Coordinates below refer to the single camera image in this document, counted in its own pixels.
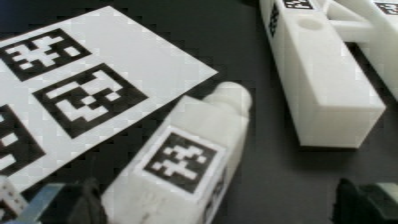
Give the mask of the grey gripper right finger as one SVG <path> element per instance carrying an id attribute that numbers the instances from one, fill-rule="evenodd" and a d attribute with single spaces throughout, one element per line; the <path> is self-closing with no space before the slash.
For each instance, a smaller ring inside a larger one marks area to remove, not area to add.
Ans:
<path id="1" fill-rule="evenodd" d="M 398 183 L 357 185 L 342 178 L 330 220 L 333 224 L 398 224 Z"/>

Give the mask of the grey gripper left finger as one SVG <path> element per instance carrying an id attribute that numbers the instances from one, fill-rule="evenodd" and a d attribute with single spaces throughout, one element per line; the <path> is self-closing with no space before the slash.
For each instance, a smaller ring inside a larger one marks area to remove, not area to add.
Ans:
<path id="1" fill-rule="evenodd" d="M 106 212 L 101 204 L 99 186 L 94 178 L 88 178 L 78 188 L 76 201 L 67 215 L 67 224 L 106 224 Z"/>

